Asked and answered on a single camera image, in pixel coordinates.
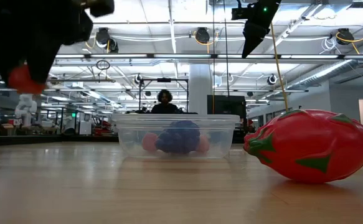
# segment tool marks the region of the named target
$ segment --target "plastic bin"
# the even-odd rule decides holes
[[[120,145],[129,156],[198,158],[223,158],[240,120],[236,115],[195,114],[114,114],[112,119],[119,129]],[[154,136],[150,151],[143,148],[148,133]]]

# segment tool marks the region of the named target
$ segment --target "white column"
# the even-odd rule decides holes
[[[189,65],[189,112],[207,114],[207,95],[212,94],[209,64]]]

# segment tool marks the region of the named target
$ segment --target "ceiling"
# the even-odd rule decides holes
[[[278,37],[285,30],[293,27],[303,13],[307,13],[310,1],[283,1],[274,17],[275,36]],[[349,8],[352,1],[330,1],[335,3],[328,5],[314,16],[308,17],[305,21],[300,21],[298,26],[284,35],[284,38],[277,45],[279,54],[353,54],[352,45],[335,46],[332,50],[325,50],[324,42],[331,34],[335,34],[339,28],[349,28],[356,39],[363,39],[363,8]],[[230,9],[236,7],[234,4],[225,5],[225,13],[222,1],[217,1],[215,10],[212,2],[207,4],[202,0],[115,0],[115,13],[109,16],[93,18],[94,30],[88,44],[79,43],[72,46],[63,46],[59,54],[106,54],[106,49],[95,44],[94,36],[98,28],[109,28],[110,35],[119,46],[119,54],[241,54],[244,38],[242,30],[245,21],[231,21]],[[208,28],[212,45],[200,45],[194,38],[194,32],[198,27]],[[252,54],[273,54],[271,46],[273,41],[268,35],[266,39],[252,52]],[[356,43],[358,49],[363,45],[363,41]],[[227,87],[227,69],[230,86],[234,89],[272,89],[266,80],[272,74],[277,74],[276,63],[263,62],[260,60],[249,61],[249,63],[235,60],[226,63],[225,60],[158,60],[152,58],[142,59],[114,59],[113,66],[108,70],[100,71],[96,68],[95,62],[86,63],[85,60],[57,60],[50,71],[51,77],[59,79],[80,79],[79,82],[62,82],[52,88],[89,88],[96,89],[101,96],[96,100],[92,96],[83,97],[81,94],[72,91],[66,93],[56,93],[62,97],[70,98],[71,102],[91,102],[104,103],[103,98],[112,103],[122,103],[123,109],[137,108],[135,100],[138,92],[121,92],[124,89],[134,89],[134,77],[140,74],[143,78],[188,78],[189,65],[191,63],[204,63],[210,66],[212,72],[222,77],[222,85],[219,88]],[[308,71],[328,63],[325,60],[317,62],[290,61],[280,64],[280,72],[287,82],[304,75]],[[110,79],[112,82],[88,82],[94,78]],[[99,89],[114,89],[110,91],[99,91]],[[175,99],[184,101],[175,102],[179,106],[184,106],[186,92],[180,84],[152,82],[147,89],[179,89],[175,91]],[[253,98],[261,98],[262,94],[257,94]],[[152,91],[151,96],[143,98],[154,99],[156,92]],[[145,101],[148,106],[154,101]]]

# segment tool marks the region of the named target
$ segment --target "white robot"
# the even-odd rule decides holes
[[[30,126],[32,113],[37,111],[37,103],[33,101],[32,94],[22,94],[19,96],[19,103],[15,108],[15,117],[21,118],[23,126]]]

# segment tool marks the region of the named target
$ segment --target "metal frame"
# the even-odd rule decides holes
[[[144,86],[144,88],[141,88],[141,84],[143,81],[148,81],[148,83]],[[146,78],[146,79],[141,79],[138,83],[138,110],[141,110],[141,92],[143,90],[145,90],[145,88],[147,88],[149,86],[149,84],[151,84],[153,81],[156,82],[176,82],[177,84],[179,84],[179,86],[181,86],[181,88],[187,92],[187,112],[188,107],[189,107],[189,81],[188,79],[179,79],[179,78]],[[183,85],[181,85],[181,81],[184,81],[187,83],[187,88],[185,88]]]

